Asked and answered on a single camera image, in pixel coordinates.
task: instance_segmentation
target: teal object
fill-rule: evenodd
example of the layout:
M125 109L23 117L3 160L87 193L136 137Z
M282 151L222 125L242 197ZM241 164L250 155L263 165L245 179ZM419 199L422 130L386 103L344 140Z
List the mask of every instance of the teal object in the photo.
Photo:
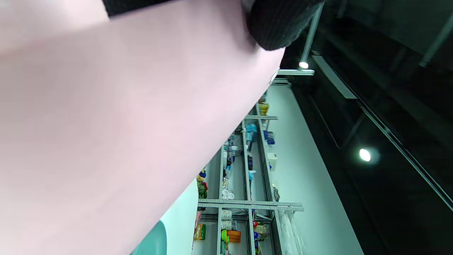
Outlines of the teal object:
M131 255L167 255L167 231L159 221Z

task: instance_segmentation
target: product on shelf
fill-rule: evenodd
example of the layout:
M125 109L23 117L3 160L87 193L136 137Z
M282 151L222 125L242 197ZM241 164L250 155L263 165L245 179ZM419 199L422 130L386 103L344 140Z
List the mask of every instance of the product on shelf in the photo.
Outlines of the product on shelf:
M206 199L207 198L207 183L198 182L198 198Z
M269 104L266 102L260 103L260 115L267 115L267 111L269 110Z
M195 229L197 228L198 222L201 220L202 211L197 210L197 217L195 218Z
M277 189L276 187L274 187L273 189L274 189L274 196L275 196L275 201L277 201L277 202L278 202L278 201L280 201L280 194L279 194L279 190L278 190L278 189Z
M235 157L242 152L242 145L235 144L235 136L230 135L227 141L223 144L223 150L227 152L227 158L231 162L235 161Z
M274 133L268 132L266 130L264 130L263 133L264 133L264 139L266 140L267 144L274 145L275 144Z
M222 182L222 199L228 199L228 194L230 193L228 190L228 178L226 176L223 177Z
M277 154L268 152L267 159L269 161L269 168L271 171L277 170Z
M234 194L233 192L229 191L228 190L228 185L225 185L223 186L222 185L222 199L224 200L233 200L234 199Z
M249 171L253 170L253 158L250 155L247 155L247 165L249 166Z
M206 239L206 225L205 224L197 224L195 228L195 233L193 234L193 240L205 240Z
M237 230L237 221L231 222L231 230Z
M255 240L264 241L264 239L267 237L268 230L265 225L260 225L258 223L258 226L253 228L253 232L258 235L255 237Z
M225 173L225 176L228 178L231 176L231 165L232 164L233 164L233 162L230 159L226 160L226 167L224 168L224 173Z
M252 142L258 133L258 129L254 123L249 123L246 125L246 142L247 142L247 151L249 152L252 149Z
M222 209L222 220L231 220L231 217L233 215L231 210L225 210Z
M222 230L232 230L233 222L231 220L222 220L220 227Z
M249 171L249 180L250 182L253 181L253 175L256 174L255 170Z
M222 230L222 241L224 241L226 244L230 242L230 237L227 235L226 230Z
M241 242L241 232L230 230L226 234L230 237L230 243L240 243Z
M258 241L255 241L255 254L261 255L261 245L260 245L260 242L258 242Z
M207 198L208 187L207 187L207 183L205 182L205 178L206 178L206 171L203 168L203 170L201 170L201 172L197 176L198 198L203 198L203 199Z
M228 243L225 243L224 241L220 242L220 254L233 255L233 253L228 250Z

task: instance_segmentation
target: shelf rack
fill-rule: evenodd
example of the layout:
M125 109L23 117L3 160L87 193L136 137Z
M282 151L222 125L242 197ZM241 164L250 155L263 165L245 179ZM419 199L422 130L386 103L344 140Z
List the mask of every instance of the shelf rack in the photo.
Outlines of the shelf rack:
M211 208L211 211L215 213L206 214L207 221L215 221L217 220L217 255L221 252L221 232L222 232L222 209L233 210L233 218L238 219L241 221L240 226L241 229L244 231L247 229L243 235L246 238L242 239L242 242L247 243L247 254L249 255L256 255L255 254L255 240L254 240L254 231L253 231L253 217L252 217L252 210L256 210L259 217L258 221L262 221L266 225L268 225L270 230L270 235L267 237L270 243L267 243L266 250L262 250L263 255L270 255L270 254L280 254L281 253L281 245L280 240L282 240L282 230L279 218L279 211L293 211L293 212L303 212L304 208L299 203L284 203L284 202L277 202L274 196L274 190L272 186L272 180L270 175L270 167L269 167L269 160L267 157L267 144L265 142L264 137L264 127L262 121L266 121L266 126L269 126L269 122L273 120L276 121L278 118L276 116L262 116L260 115L259 104L256 104L255 107L251 110L251 113L247 115L241 122L239 132L234 133L235 142L242 143L243 147L243 156L236 156L235 162L232 164L232 177L230 181L239 181L241 184L241 189L239 190L238 185L229 184L234 186L234 200L225 200L222 199L222 183L223 183L223 176L224 176L224 166L226 165L225 158L224 158L224 146L222 145L221 149L219 150L220 154L220 165L219 165L219 192L218 192L218 199L199 199L198 207L205 207ZM255 122L257 126L257 138L252 142L252 147L258 147L258 150L254 148L247 151L247 141L246 141L246 124L250 122ZM253 185L262 185L262 190L264 191L264 196L257 196L254 194L252 196L252 192L254 191L251 188L251 182L249 181L249 165L247 156L250 155L254 161L254 168L256 170L255 177L252 181ZM236 199L237 196L241 196L242 192L244 192L244 200ZM265 201L253 201L259 197L261 199L265 199Z

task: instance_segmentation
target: ceiling light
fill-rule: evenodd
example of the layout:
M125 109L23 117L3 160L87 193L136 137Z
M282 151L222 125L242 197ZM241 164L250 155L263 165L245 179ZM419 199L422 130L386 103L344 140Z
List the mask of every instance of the ceiling light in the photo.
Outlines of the ceiling light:
M371 160L371 154L365 149L360 149L359 155L360 158L366 162L369 162Z
M302 67L303 69L307 69L308 68L308 63L307 62L300 62L299 66Z

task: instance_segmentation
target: blue package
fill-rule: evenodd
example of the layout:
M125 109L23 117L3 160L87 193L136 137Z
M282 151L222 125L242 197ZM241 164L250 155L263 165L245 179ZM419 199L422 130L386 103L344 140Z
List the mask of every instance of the blue package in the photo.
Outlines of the blue package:
M246 133L246 140L247 140L247 141L251 141L252 138L253 138L252 133L251 133L251 132L247 132L247 133Z
M206 178L206 171L203 169L198 175L200 177Z
M274 135L272 132L264 131L264 139L267 141L267 144L269 145L274 145L275 140L274 140Z
M247 132L257 132L258 129L256 128L256 125L253 123L249 123L246 125L246 131Z

